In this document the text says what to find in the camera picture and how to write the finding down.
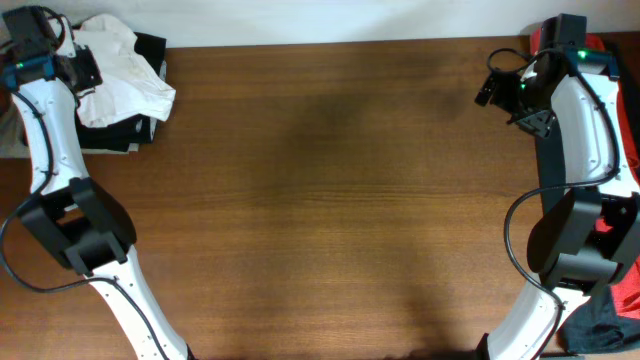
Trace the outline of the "white t-shirt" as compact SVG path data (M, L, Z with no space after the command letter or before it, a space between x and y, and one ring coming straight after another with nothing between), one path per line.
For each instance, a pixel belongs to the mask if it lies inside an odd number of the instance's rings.
M91 51L102 83L80 96L82 125L103 128L135 115L166 121L176 90L134 50L138 36L118 18L100 14L74 30L73 43Z

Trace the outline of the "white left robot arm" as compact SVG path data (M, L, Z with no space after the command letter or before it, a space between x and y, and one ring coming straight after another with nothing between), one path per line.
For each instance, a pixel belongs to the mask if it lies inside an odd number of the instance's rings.
M139 359L192 358L144 278L131 217L90 177L84 162L77 111L82 97L103 83L94 54L76 40L70 22L48 7L22 6L2 18L10 42L1 85L19 111L32 177L28 196L1 228L19 220L62 268L80 278L41 288L19 277L8 261L2 267L37 293L93 287Z

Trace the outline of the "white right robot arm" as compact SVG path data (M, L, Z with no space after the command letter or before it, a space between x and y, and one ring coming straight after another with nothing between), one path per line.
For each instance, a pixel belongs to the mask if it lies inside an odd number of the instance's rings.
M545 20L523 65L491 67L475 101L537 139L544 213L517 265L524 288L478 359L538 359L566 319L620 282L639 254L639 184L618 120L619 68L588 44L587 20Z

